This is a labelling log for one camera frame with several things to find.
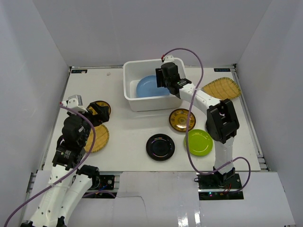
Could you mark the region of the blue plate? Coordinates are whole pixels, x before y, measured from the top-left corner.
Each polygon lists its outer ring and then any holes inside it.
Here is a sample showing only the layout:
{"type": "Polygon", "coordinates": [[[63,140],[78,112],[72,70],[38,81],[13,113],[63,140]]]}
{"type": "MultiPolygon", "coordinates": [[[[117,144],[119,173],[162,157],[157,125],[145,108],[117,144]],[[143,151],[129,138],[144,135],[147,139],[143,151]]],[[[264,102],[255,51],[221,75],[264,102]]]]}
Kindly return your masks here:
{"type": "Polygon", "coordinates": [[[139,81],[136,87],[136,96],[138,98],[169,96],[170,92],[165,87],[157,87],[155,75],[144,77],[139,81]]]}

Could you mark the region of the round bamboo woven plate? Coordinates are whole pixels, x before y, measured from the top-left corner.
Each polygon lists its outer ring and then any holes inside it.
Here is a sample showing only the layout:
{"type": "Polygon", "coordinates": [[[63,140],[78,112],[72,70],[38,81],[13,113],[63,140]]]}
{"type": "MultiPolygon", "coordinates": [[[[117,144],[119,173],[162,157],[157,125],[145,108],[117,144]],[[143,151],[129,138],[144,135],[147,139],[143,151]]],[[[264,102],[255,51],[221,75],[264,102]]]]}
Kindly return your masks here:
{"type": "MultiPolygon", "coordinates": [[[[96,138],[91,153],[100,151],[107,145],[109,141],[109,130],[105,125],[101,124],[95,127],[95,132],[96,132],[96,138]]],[[[92,142],[93,142],[93,131],[91,130],[91,133],[87,140],[87,144],[84,147],[86,153],[88,153],[89,149],[91,148],[92,142]]]]}

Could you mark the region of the fan-shaped bamboo woven tray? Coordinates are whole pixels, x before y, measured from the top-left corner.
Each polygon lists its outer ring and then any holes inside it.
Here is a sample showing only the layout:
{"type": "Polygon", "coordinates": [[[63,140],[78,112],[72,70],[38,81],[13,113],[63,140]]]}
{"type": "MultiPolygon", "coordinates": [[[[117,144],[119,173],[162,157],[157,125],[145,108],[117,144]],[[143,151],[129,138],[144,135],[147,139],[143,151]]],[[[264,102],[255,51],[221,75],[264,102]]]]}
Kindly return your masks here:
{"type": "Polygon", "coordinates": [[[220,100],[235,99],[241,95],[238,84],[228,77],[216,79],[203,86],[201,90],[220,100]]]}

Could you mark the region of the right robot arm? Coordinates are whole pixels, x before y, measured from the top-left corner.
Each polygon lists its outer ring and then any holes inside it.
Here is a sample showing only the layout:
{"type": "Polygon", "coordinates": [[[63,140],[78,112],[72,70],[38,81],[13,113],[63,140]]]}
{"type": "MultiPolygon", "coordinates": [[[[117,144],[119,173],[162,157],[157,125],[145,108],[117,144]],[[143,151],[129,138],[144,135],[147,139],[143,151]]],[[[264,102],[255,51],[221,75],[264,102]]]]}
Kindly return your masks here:
{"type": "Polygon", "coordinates": [[[226,188],[235,175],[232,161],[234,137],[240,127],[234,105],[230,99],[220,100],[198,89],[190,80],[181,78],[173,62],[155,70],[158,87],[165,87],[183,101],[195,106],[206,115],[206,131],[214,140],[215,163],[212,174],[218,188],[226,188]]]}

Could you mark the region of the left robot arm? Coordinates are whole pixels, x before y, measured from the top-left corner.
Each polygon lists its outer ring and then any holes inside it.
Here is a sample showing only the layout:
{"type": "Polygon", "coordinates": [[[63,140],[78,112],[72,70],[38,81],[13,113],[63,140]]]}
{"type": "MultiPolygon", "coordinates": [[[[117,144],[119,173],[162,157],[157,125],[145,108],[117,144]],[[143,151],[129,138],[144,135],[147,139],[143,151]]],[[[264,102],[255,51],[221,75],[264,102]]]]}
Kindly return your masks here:
{"type": "Polygon", "coordinates": [[[68,112],[62,135],[56,145],[48,186],[36,211],[22,223],[23,227],[65,227],[77,204],[89,189],[99,186],[98,168],[83,164],[88,157],[85,150],[89,135],[96,138],[97,126],[109,121],[109,106],[93,102],[87,109],[71,101],[61,104],[68,112]]]}

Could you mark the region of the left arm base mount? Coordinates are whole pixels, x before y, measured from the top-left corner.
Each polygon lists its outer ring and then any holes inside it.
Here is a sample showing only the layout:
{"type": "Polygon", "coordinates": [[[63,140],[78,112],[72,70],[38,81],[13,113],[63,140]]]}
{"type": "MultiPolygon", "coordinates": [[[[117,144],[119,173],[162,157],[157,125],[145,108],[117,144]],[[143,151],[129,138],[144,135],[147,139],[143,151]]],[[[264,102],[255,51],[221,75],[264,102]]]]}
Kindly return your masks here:
{"type": "Polygon", "coordinates": [[[114,199],[117,194],[114,189],[115,176],[100,175],[93,180],[92,186],[84,193],[83,198],[114,199]]]}

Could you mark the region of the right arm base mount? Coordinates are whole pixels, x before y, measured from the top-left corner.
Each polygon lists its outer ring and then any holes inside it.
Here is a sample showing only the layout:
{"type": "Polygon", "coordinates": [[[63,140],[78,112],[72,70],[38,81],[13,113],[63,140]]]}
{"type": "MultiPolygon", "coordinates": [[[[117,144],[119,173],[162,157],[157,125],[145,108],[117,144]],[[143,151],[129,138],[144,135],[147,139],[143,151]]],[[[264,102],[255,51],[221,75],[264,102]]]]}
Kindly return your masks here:
{"type": "Polygon", "coordinates": [[[198,184],[198,195],[200,201],[221,201],[221,200],[243,200],[241,179],[235,174],[226,182],[221,183],[214,175],[197,175],[194,182],[198,184]]]}

